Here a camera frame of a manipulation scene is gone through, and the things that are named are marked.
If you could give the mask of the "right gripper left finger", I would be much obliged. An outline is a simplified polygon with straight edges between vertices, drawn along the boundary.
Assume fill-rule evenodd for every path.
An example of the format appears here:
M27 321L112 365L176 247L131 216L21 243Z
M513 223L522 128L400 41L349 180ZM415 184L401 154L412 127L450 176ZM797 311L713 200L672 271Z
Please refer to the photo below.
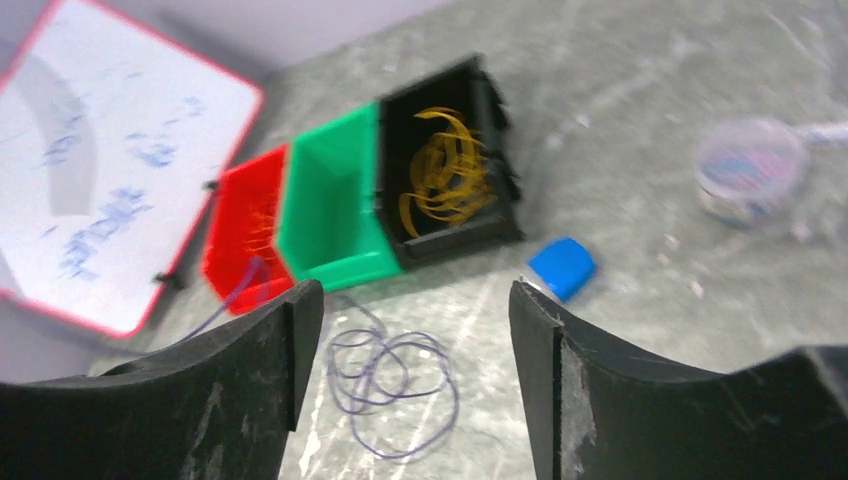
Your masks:
M274 479L324 317L304 281L100 376L1 388L5 479Z

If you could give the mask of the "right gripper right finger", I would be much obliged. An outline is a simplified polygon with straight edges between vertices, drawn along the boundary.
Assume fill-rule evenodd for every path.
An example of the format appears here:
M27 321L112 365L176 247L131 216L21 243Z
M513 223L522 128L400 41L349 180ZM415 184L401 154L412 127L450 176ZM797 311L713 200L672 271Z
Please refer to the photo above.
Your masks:
M659 356L516 281L509 323L539 479L843 479L847 349L719 374Z

